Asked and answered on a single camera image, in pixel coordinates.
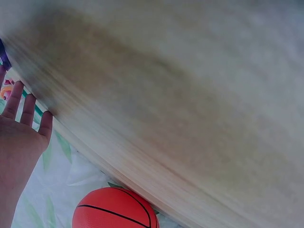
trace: skin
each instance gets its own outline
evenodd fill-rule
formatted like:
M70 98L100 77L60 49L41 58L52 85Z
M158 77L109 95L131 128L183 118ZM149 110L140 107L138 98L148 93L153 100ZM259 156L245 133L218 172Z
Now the skin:
M5 73L0 66L0 85ZM1 228L10 228L19 197L52 134L53 116L49 111L43 113L38 132L31 128L36 102L32 94L25 98L20 123L15 121L22 91L23 84L17 81L0 115Z

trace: green leaf pattern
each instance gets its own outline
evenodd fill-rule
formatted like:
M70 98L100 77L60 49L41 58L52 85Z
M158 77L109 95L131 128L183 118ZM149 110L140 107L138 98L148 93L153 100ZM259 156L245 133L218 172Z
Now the green leaf pattern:
M50 196L47 197L47 219L48 228L56 228L54 204Z
M66 224L65 228L72 228L71 223Z
M22 228L22 226L16 220L13 220L11 228Z
M3 112L4 107L5 107L5 101L3 101L2 99L0 99L0 113Z
M42 219L40 218L36 209L29 202L29 200L27 198L24 198L24 204L25 204L25 207L26 207L25 210L28 213L28 216L32 219L33 223L35 224L34 228L44 228Z
M120 185L117 185L117 184L113 184L111 182L108 182L108 185L112 188L121 188L121 189L124 189L124 187L120 186Z
M44 151L42 154L44 172L48 171L49 165L51 163L51 158L52 158L52 139L51 139L46 151Z
M61 145L63 153L65 154L66 158L72 164L72 154L71 154L70 144L58 132L55 132L55 134L56 134L59 144Z
M36 124L39 124L40 125L40 119L41 119L41 117L38 115L38 114L34 114L34 122L36 123Z
M157 210L155 210L155 209L153 209L153 210L154 210L154 213L155 213L156 215L159 214L159 212L158 212Z

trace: basketball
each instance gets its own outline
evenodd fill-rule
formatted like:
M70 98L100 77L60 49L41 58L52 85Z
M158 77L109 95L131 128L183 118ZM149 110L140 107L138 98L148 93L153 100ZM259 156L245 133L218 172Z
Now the basketball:
M87 194L77 205L73 228L159 228L150 204L121 188L102 188Z

